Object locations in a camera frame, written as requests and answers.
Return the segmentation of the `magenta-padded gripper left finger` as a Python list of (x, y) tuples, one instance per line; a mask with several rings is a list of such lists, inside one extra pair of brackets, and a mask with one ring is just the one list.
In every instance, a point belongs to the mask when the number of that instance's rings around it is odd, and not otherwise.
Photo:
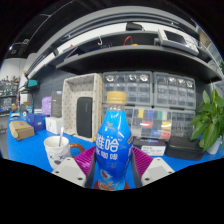
[(78, 186), (91, 188), (95, 165), (95, 148), (91, 147), (75, 158), (67, 157), (52, 173)]

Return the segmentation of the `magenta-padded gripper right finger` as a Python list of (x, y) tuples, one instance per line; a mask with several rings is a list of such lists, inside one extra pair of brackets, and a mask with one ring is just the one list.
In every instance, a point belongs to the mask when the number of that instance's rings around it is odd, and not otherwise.
[(146, 186), (174, 172), (174, 170), (161, 158), (152, 158), (140, 149), (132, 149), (132, 172), (137, 188)]

